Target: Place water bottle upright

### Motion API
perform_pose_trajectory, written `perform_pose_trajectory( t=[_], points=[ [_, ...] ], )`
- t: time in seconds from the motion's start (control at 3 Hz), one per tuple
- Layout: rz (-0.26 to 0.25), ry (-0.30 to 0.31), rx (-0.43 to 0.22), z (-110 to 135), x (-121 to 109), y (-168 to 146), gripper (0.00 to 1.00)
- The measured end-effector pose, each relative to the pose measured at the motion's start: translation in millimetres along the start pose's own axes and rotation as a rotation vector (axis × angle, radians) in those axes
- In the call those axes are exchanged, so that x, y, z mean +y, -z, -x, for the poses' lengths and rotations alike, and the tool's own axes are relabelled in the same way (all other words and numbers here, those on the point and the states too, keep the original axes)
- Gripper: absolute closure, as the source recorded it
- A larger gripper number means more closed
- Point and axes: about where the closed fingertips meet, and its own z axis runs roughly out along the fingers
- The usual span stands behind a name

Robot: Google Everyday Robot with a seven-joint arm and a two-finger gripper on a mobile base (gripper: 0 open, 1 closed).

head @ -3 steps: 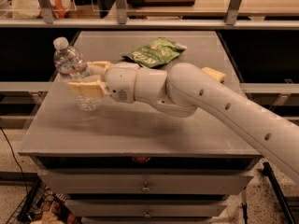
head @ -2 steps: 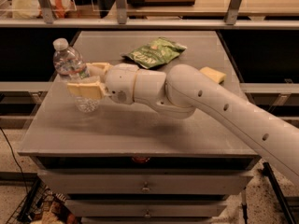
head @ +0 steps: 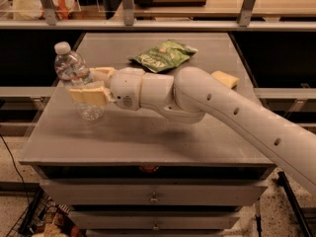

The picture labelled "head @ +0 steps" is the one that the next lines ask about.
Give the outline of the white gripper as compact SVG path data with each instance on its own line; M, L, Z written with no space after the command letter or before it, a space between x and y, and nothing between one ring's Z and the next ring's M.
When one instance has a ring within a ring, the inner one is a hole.
M71 89L71 98L79 103L105 106L115 99L115 104L124 110L136 111L140 108L140 90L145 72L142 69L126 67L116 71L113 67L90 69L94 81L110 81L110 90L104 86L97 88Z

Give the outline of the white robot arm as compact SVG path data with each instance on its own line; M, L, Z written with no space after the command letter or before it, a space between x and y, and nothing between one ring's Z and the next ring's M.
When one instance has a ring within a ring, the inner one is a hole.
M152 110L166 119L196 123L209 114L259 149L300 186L316 193L316 136L256 104L211 74L185 67L176 75L126 67L96 68L93 81L70 88L76 102L124 110Z

